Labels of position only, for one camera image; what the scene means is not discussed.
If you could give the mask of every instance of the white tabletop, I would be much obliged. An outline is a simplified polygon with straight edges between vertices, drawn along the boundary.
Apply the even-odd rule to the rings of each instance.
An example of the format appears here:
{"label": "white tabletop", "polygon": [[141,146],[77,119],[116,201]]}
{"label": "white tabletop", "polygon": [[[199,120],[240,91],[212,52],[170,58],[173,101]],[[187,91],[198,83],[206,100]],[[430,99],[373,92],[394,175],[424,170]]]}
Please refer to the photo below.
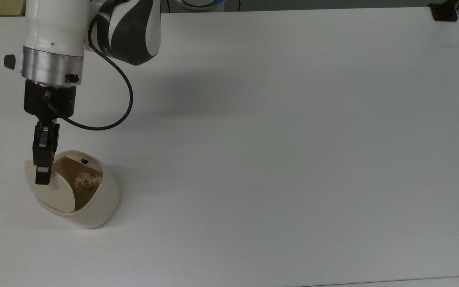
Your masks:
{"label": "white tabletop", "polygon": [[344,287],[459,287],[458,278],[439,278],[344,285]]}
{"label": "white tabletop", "polygon": [[[0,18],[0,57],[24,18]],[[459,276],[459,22],[429,8],[163,15],[159,55],[122,64],[118,128],[61,123],[58,152],[122,188],[95,230],[24,178],[34,116],[0,67],[0,286],[291,287]],[[74,120],[124,82],[87,53]]]}

